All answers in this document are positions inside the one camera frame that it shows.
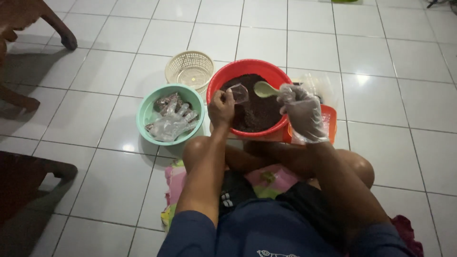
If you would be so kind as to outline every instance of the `navy blue shirt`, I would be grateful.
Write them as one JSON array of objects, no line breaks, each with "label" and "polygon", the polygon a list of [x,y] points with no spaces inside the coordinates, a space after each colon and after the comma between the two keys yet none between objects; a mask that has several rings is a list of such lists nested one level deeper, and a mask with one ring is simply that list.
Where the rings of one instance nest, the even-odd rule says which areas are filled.
[{"label": "navy blue shirt", "polygon": [[[284,202],[256,199],[219,220],[218,229],[197,211],[178,213],[158,257],[343,257]],[[349,249],[350,256],[414,256],[391,224],[372,225]]]}]

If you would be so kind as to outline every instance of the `hand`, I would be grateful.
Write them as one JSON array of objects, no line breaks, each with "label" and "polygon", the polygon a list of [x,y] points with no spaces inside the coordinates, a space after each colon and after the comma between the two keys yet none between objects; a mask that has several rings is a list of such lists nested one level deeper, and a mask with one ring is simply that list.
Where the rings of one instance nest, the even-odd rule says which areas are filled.
[{"label": "hand", "polygon": [[214,129],[229,129],[235,116],[235,100],[231,90],[227,92],[216,91],[211,103],[208,105],[208,116]]},{"label": "hand", "polygon": [[279,103],[284,104],[281,114],[287,113],[293,129],[305,137],[306,143],[329,141],[324,131],[319,99],[300,86],[283,84],[279,88]]}]

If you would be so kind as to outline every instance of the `green plastic spoon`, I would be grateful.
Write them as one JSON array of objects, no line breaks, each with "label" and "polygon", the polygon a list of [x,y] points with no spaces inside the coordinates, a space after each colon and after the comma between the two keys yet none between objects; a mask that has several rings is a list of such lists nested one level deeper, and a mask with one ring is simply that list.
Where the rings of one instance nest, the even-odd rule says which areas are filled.
[{"label": "green plastic spoon", "polygon": [[254,84],[254,93],[260,98],[265,98],[269,96],[277,96],[279,94],[279,90],[272,87],[265,81],[259,81]]}]

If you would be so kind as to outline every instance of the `dark brown powder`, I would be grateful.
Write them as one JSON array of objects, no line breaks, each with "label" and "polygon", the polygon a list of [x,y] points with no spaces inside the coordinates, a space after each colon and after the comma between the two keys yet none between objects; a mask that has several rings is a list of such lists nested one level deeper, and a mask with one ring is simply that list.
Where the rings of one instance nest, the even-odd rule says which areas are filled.
[{"label": "dark brown powder", "polygon": [[235,104],[235,117],[232,127],[243,132],[260,132],[273,127],[282,115],[279,113],[281,106],[276,101],[276,96],[260,98],[254,93],[254,84],[266,81],[257,74],[246,74],[225,82],[221,90],[226,91],[236,84],[245,86],[249,93],[249,101]]}]

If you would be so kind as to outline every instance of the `shirt sleeve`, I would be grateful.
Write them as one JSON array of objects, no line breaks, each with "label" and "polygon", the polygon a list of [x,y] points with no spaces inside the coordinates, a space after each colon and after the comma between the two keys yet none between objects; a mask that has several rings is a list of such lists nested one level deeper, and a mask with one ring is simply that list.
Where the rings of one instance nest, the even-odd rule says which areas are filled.
[{"label": "shirt sleeve", "polygon": [[215,244],[213,222],[200,212],[183,211],[174,216],[157,257],[211,257]]},{"label": "shirt sleeve", "polygon": [[371,225],[360,233],[349,248],[350,256],[414,257],[392,224]]}]

